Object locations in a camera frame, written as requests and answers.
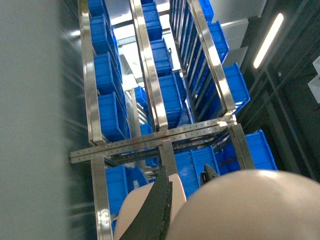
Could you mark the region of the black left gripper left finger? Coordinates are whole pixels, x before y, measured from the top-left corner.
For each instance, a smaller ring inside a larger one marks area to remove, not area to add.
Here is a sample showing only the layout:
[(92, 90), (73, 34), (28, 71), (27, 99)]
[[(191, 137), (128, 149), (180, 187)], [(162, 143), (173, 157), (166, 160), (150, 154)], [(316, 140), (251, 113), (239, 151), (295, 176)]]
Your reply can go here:
[(172, 214), (173, 182), (165, 166), (159, 171), (141, 209), (121, 240), (164, 240)]

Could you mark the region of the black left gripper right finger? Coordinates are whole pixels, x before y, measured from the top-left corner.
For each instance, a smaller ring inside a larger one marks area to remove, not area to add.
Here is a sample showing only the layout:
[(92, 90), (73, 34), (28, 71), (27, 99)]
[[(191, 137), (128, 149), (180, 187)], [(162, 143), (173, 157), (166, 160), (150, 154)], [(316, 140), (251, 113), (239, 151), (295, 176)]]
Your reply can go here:
[(200, 186), (208, 183), (211, 180), (215, 180), (220, 175), (207, 163), (204, 164), (203, 172), (200, 173)]

